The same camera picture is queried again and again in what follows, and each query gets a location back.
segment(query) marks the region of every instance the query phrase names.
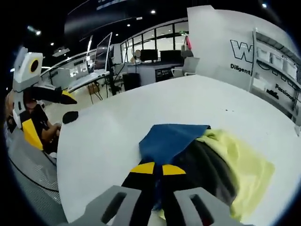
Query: blue cloth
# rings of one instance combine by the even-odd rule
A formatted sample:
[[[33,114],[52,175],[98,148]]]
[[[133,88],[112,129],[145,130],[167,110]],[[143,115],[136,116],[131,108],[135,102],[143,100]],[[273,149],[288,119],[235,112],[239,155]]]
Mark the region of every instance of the blue cloth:
[[[171,164],[172,159],[194,139],[201,137],[207,128],[208,125],[153,125],[139,143],[141,158],[158,165]]]

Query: person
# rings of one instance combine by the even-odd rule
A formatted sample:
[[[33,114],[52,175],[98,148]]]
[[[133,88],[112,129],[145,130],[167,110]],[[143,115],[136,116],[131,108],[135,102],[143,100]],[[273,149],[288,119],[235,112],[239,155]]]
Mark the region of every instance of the person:
[[[30,97],[30,94],[24,94],[24,102],[26,110],[30,113],[33,125],[40,138],[43,149],[47,154],[56,153],[58,139],[60,136],[61,124],[56,123],[52,125],[44,112],[41,105],[37,101]]]
[[[14,109],[14,92],[13,90],[6,96],[6,124],[8,130],[12,133],[16,127],[13,117]],[[24,92],[24,104],[26,110],[30,113],[33,125],[40,138],[43,149],[47,154],[57,152],[58,139],[60,136],[61,124],[56,123],[52,125],[45,114],[42,106],[38,101],[33,99],[30,92]]]

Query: gray gripper finger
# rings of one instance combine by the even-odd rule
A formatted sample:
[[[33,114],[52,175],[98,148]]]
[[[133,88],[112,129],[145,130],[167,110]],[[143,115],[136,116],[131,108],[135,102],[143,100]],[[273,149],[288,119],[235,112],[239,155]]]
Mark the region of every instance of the gray gripper finger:
[[[176,191],[174,195],[186,226],[203,226],[201,220],[203,215],[213,222],[211,226],[243,226],[230,217],[229,206],[201,187]]]
[[[129,226],[140,193],[140,190],[112,186],[87,205],[83,216],[59,226],[106,226],[114,216],[112,226]]]

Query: white table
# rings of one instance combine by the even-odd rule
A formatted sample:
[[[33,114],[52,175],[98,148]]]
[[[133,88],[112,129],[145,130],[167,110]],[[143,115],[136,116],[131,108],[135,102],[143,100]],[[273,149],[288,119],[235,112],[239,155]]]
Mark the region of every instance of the white table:
[[[73,92],[83,86],[86,86],[96,80],[99,80],[101,78],[104,78],[106,75],[110,74],[110,72],[103,72],[103,73],[90,73],[80,79],[77,79],[73,82],[71,82],[68,86],[68,92]]]
[[[57,178],[69,222],[83,215],[86,205],[106,189],[122,184],[140,161],[139,141],[152,125],[160,123],[226,129],[274,163],[276,170],[267,192],[244,223],[272,225],[294,197],[301,178],[301,138],[294,123],[242,89],[194,75],[110,97],[80,111],[75,122],[63,125]]]

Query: pink object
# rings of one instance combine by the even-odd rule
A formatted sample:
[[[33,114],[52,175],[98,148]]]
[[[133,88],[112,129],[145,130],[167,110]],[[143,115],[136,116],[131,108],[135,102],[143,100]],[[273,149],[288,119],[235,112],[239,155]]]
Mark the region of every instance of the pink object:
[[[189,41],[189,37],[188,36],[186,36],[186,43],[187,43],[188,49],[191,50],[192,46],[191,46],[191,42]]]

